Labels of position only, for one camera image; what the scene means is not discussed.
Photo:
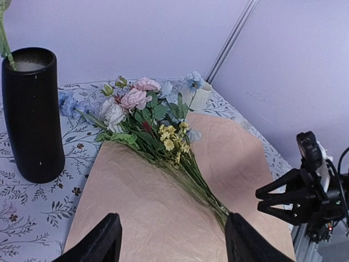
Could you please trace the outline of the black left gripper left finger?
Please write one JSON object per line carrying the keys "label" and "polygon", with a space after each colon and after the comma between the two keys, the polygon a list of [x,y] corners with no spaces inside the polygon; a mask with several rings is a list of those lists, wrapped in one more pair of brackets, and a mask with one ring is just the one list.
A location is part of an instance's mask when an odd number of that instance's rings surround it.
{"label": "black left gripper left finger", "polygon": [[78,244],[54,262],[118,262],[122,245],[119,214],[107,214]]}

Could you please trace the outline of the cream ceramic mug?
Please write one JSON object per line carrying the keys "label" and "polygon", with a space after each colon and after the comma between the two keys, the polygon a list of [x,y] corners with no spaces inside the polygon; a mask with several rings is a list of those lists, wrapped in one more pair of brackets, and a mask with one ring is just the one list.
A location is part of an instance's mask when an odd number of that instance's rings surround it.
{"label": "cream ceramic mug", "polygon": [[204,82],[203,87],[197,89],[195,92],[188,88],[184,88],[180,93],[183,98],[183,103],[186,103],[190,110],[201,111],[206,108],[212,90],[212,86],[209,83]]}

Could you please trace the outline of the black tall vase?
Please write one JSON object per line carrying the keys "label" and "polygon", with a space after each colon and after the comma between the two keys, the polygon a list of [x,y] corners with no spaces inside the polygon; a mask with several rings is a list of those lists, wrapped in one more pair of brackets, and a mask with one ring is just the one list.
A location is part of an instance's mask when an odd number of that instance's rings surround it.
{"label": "black tall vase", "polygon": [[65,165],[59,116],[57,58],[41,47],[12,53],[2,62],[5,124],[15,164],[29,182],[55,180]]}

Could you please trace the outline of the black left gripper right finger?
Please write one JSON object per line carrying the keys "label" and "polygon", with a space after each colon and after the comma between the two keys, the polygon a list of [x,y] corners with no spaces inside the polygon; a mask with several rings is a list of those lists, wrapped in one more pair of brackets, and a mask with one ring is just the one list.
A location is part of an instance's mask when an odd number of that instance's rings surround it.
{"label": "black left gripper right finger", "polygon": [[225,225],[225,241],[229,262],[292,261],[274,248],[238,213],[229,213]]}

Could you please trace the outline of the floral patterned table mat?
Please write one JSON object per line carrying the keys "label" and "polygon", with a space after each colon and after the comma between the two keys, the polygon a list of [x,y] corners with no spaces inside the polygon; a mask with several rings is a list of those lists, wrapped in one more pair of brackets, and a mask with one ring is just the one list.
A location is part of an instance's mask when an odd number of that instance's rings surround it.
{"label": "floral patterned table mat", "polygon": [[[61,85],[77,100],[94,103],[106,81]],[[229,102],[213,90],[203,111],[230,118],[262,140],[273,179],[291,169],[280,153]],[[14,163],[4,120],[1,91],[1,261],[52,261],[63,253],[89,172],[100,143],[98,129],[83,120],[61,117],[65,167],[46,184],[26,181]]]}

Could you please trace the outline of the green paper flower bouquet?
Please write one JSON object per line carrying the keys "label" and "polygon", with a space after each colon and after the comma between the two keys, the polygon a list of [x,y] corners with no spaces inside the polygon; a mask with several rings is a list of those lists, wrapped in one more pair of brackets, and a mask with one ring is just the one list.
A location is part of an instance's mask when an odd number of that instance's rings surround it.
{"label": "green paper flower bouquet", "polygon": [[210,209],[221,228],[229,209],[213,194],[192,150],[196,140],[186,117],[190,105],[170,82],[143,77],[130,82],[122,76],[100,90],[104,101],[96,107],[78,101],[68,91],[58,93],[61,114],[100,128],[97,140],[128,146],[171,175],[201,205]]}

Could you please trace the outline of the white rose stem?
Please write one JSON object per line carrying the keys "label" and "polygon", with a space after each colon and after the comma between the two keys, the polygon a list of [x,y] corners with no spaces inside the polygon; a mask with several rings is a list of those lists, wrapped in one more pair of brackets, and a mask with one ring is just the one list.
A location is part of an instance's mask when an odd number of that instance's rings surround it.
{"label": "white rose stem", "polygon": [[10,7],[11,0],[1,0],[1,13],[0,13],[0,23],[1,23],[1,57],[7,58],[10,66],[13,70],[16,70],[16,63],[13,59],[11,49],[8,43],[7,35],[4,26],[4,14],[5,11]]}

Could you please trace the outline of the right aluminium post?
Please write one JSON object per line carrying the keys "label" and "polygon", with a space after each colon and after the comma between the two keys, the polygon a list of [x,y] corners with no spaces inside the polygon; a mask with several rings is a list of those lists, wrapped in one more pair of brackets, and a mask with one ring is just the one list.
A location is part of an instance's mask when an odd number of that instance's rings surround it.
{"label": "right aluminium post", "polygon": [[249,0],[247,1],[247,4],[245,5],[242,13],[240,14],[239,18],[237,19],[236,23],[232,27],[228,37],[226,38],[222,48],[220,49],[213,65],[211,66],[209,72],[207,73],[205,77],[205,81],[211,84],[216,76],[218,75],[219,70],[221,69],[222,65],[228,58],[228,55],[230,51],[232,50],[234,44],[236,43],[244,25],[246,24],[248,18],[251,16],[252,12],[256,8],[259,0]]}

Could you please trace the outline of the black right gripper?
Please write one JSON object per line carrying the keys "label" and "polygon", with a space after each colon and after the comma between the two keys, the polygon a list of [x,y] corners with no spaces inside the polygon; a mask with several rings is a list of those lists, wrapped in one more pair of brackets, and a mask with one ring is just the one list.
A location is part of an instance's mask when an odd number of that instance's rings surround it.
{"label": "black right gripper", "polygon": [[291,169],[284,176],[256,190],[261,201],[260,212],[274,216],[292,225],[307,223],[306,234],[312,242],[328,241],[333,228],[346,218],[344,199],[348,211],[348,174],[340,174],[344,196],[338,179],[330,179],[327,198],[317,201],[311,189],[314,179],[305,169]]}

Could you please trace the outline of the peach wrapping paper sheet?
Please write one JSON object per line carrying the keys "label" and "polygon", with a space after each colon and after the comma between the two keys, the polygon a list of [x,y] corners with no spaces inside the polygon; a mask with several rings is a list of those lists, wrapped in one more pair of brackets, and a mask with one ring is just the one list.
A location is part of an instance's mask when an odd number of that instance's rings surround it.
{"label": "peach wrapping paper sheet", "polygon": [[[273,179],[262,141],[233,120],[190,114],[188,122],[202,135],[192,149],[214,195],[294,258],[288,224],[257,210],[256,190]],[[108,213],[120,216],[121,261],[227,260],[225,236],[212,212],[169,174],[116,142],[104,142],[99,150],[65,249],[73,248]]]}

